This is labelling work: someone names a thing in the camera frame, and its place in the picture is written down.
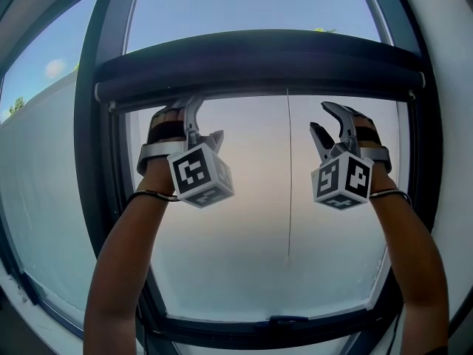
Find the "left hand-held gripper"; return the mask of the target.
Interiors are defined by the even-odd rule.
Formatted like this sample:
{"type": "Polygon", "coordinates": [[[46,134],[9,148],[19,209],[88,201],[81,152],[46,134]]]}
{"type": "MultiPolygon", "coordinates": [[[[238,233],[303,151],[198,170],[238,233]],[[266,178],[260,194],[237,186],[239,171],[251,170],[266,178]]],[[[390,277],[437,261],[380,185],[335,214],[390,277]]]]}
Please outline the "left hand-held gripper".
{"type": "Polygon", "coordinates": [[[186,139],[145,144],[140,151],[137,172],[145,175],[149,160],[165,158],[169,163],[176,194],[139,189],[136,191],[137,195],[150,195],[166,202],[182,201],[199,209],[234,196],[231,170],[218,157],[224,141],[224,131],[217,130],[200,137],[197,113],[203,101],[202,96],[192,95],[165,106],[162,113],[184,110],[183,129],[186,139]]]}

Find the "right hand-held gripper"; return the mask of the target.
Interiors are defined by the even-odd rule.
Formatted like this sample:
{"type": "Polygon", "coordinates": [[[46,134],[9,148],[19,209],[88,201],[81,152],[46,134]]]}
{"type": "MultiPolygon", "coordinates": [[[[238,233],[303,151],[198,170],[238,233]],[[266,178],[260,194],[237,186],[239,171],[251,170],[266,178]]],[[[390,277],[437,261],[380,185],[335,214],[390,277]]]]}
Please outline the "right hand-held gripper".
{"type": "MultiPolygon", "coordinates": [[[[323,101],[321,105],[338,121],[341,141],[354,136],[356,110],[331,101],[323,101]]],[[[357,145],[355,151],[350,152],[346,142],[335,143],[326,129],[315,122],[310,122],[310,134],[321,158],[319,168],[311,173],[315,203],[337,210],[365,204],[370,197],[373,165],[382,163],[387,172],[392,170],[385,146],[357,145]]]]}

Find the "person's left forearm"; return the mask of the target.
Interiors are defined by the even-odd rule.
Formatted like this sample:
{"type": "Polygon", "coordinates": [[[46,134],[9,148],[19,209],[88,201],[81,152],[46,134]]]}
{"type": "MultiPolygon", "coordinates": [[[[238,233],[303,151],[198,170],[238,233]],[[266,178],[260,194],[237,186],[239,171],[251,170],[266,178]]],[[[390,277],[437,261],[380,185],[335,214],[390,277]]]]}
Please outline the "person's left forearm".
{"type": "Polygon", "coordinates": [[[134,197],[97,260],[84,317],[84,355],[136,355],[135,312],[167,203],[134,197]]]}

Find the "person's right forearm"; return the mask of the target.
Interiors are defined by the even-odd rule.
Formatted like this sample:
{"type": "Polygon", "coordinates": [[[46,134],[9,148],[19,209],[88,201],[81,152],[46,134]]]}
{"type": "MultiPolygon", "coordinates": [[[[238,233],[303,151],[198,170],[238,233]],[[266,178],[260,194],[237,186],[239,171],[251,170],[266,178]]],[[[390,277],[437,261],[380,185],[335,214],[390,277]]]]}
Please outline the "person's right forearm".
{"type": "Polygon", "coordinates": [[[399,193],[372,198],[406,309],[401,355],[448,347],[449,298],[443,262],[431,234],[399,193]]]}

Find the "person's right hand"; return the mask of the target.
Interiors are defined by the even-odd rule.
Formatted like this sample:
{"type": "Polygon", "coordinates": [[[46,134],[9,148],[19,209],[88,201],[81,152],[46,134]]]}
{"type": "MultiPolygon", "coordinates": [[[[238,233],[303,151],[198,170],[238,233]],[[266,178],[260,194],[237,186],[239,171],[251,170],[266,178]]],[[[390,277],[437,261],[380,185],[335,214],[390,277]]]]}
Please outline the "person's right hand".
{"type": "Polygon", "coordinates": [[[358,145],[360,147],[381,148],[381,139],[372,119],[353,108],[349,108],[349,110],[352,114],[358,145]]]}

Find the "person's left hand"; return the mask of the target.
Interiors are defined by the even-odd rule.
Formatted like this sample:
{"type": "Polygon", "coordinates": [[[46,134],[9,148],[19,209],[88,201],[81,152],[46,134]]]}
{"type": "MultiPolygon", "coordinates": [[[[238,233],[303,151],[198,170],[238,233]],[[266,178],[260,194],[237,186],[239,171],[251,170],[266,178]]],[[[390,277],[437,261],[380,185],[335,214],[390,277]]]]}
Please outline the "person's left hand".
{"type": "Polygon", "coordinates": [[[150,122],[146,144],[168,141],[184,141],[184,112],[181,109],[171,109],[167,112],[156,113],[150,122]]]}

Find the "dark grey sliding door frame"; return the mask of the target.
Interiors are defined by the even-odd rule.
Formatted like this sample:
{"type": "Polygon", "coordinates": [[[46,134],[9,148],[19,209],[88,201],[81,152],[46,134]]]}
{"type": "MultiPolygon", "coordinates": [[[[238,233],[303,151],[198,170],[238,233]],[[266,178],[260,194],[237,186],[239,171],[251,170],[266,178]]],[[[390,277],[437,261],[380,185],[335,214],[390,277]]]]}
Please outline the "dark grey sliding door frame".
{"type": "Polygon", "coordinates": [[[432,226],[442,160],[427,147],[440,122],[435,80],[406,0],[9,0],[0,40],[0,243],[27,297],[84,338],[97,257],[134,198],[154,112],[113,112],[94,96],[105,62],[146,47],[240,30],[306,30],[409,51],[426,85],[406,101],[346,95],[204,98],[200,137],[225,133],[218,157],[234,196],[199,209],[170,202],[135,312],[145,355],[370,355],[392,339],[401,293],[370,204],[313,201],[320,166],[310,122],[339,139],[321,103],[373,118],[392,177],[432,226]],[[308,317],[255,329],[273,315],[308,317]]]}

